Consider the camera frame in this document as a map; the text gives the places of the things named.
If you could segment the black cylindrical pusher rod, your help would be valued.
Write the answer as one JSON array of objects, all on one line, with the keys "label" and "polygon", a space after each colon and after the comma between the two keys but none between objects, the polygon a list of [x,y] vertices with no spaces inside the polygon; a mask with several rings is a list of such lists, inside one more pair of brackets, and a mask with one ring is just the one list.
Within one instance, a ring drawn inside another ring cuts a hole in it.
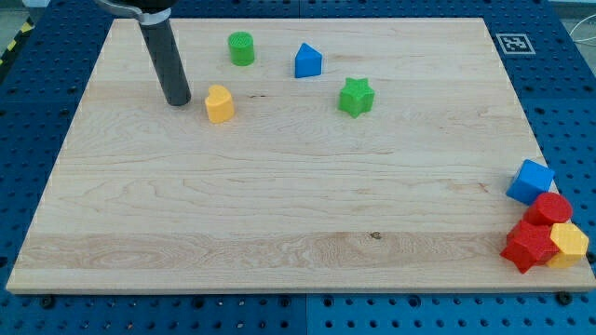
[{"label": "black cylindrical pusher rod", "polygon": [[142,37],[169,105],[183,106],[192,97],[169,19],[141,24]]}]

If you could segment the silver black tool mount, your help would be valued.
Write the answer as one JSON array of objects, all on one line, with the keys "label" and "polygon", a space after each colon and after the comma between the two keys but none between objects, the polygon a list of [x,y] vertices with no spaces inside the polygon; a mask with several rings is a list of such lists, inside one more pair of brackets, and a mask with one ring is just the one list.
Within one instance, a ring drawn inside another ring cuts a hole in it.
[{"label": "silver black tool mount", "polygon": [[135,19],[141,25],[155,25],[167,20],[175,1],[159,3],[155,1],[116,1],[94,0],[102,10],[125,19]]}]

